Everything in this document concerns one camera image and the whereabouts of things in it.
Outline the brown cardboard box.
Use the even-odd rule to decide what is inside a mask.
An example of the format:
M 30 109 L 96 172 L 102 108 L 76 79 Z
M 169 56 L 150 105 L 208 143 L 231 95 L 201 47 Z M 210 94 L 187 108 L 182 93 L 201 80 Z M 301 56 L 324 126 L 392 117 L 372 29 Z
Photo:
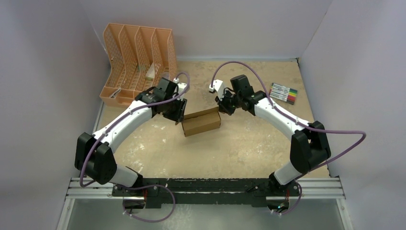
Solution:
M 218 129 L 221 117 L 218 107 L 198 111 L 184 116 L 182 128 L 185 137 Z

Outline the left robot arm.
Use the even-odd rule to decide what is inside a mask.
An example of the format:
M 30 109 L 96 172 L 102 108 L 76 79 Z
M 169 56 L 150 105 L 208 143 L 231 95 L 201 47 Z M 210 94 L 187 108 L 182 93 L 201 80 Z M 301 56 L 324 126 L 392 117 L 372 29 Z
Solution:
M 119 166 L 114 153 L 139 126 L 161 114 L 176 124 L 184 119 L 187 99 L 183 96 L 188 84 L 161 78 L 157 86 L 140 92 L 129 107 L 108 125 L 77 140 L 74 166 L 99 184 L 113 183 L 124 186 L 131 196 L 143 189 L 143 176 L 129 167 Z

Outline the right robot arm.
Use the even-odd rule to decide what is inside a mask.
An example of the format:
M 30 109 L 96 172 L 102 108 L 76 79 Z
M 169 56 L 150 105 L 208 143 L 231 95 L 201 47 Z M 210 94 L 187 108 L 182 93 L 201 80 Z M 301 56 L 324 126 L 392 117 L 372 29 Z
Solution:
M 287 190 L 288 183 L 305 175 L 331 156 L 323 124 L 309 123 L 294 117 L 274 101 L 269 101 L 263 91 L 255 92 L 246 75 L 230 80 L 232 89 L 221 80 L 209 85 L 209 92 L 216 93 L 219 111 L 232 115 L 237 108 L 260 117 L 282 132 L 291 142 L 289 161 L 270 175 L 269 189 L 275 195 Z

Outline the pack of coloured markers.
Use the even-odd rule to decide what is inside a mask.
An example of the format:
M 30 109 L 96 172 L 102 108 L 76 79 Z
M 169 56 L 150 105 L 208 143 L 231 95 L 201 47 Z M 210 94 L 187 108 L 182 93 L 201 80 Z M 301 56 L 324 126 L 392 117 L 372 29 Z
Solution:
M 289 104 L 295 104 L 298 90 L 273 82 L 269 94 L 272 98 L 276 98 Z

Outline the white card in organizer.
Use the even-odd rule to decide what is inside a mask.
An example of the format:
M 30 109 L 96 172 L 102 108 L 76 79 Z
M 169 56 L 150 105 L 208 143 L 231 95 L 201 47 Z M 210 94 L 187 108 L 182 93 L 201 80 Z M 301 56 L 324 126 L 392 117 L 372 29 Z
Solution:
M 153 63 L 149 66 L 149 69 L 148 69 L 147 72 L 146 72 L 145 78 L 146 78 L 148 81 L 153 81 L 153 80 L 155 79 L 155 76 L 156 76 L 156 74 L 155 74 L 155 63 L 153 62 Z

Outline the orange plastic file organizer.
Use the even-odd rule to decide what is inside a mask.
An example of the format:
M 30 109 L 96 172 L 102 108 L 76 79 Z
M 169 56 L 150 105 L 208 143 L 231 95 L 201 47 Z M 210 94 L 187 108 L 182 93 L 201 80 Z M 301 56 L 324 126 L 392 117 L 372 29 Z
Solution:
M 178 73 L 173 30 L 109 23 L 103 32 L 111 72 L 100 98 L 107 106 L 128 107 L 140 92 L 156 86 L 161 77 Z M 155 63 L 155 79 L 145 78 Z

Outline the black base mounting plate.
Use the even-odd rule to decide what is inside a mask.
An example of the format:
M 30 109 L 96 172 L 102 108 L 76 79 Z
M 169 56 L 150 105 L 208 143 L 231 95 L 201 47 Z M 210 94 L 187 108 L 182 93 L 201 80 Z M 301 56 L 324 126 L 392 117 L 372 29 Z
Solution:
M 298 195 L 298 183 L 269 178 L 144 178 L 129 168 L 119 168 L 110 176 L 114 196 L 141 197 L 146 208 L 163 204 L 250 205 L 287 209 L 287 196 Z

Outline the aluminium rail frame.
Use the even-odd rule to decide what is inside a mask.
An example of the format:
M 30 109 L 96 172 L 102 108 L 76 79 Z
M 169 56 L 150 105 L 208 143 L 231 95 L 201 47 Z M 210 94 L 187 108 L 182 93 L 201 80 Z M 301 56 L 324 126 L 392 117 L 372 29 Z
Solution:
M 126 202 L 144 202 L 141 197 L 131 197 L 128 199 L 122 196 L 114 196 L 113 189 L 116 187 L 112 183 L 99 184 L 92 183 L 90 178 L 83 180 L 89 185 L 81 187 L 79 178 L 71 178 L 68 184 L 68 190 L 65 196 L 64 210 L 62 212 L 57 228 L 65 230 L 68 227 L 68 221 L 72 214 L 72 208 L 76 201 L 82 199 L 109 199 L 109 200 L 124 200 Z M 287 196 L 286 204 L 289 207 L 294 207 L 295 200 L 333 200 L 338 206 L 338 216 L 346 230 L 353 229 L 349 214 L 346 210 L 345 193 L 339 178 L 302 178 L 297 181 L 298 195 Z M 281 214 L 287 209 L 270 209 L 274 214 Z

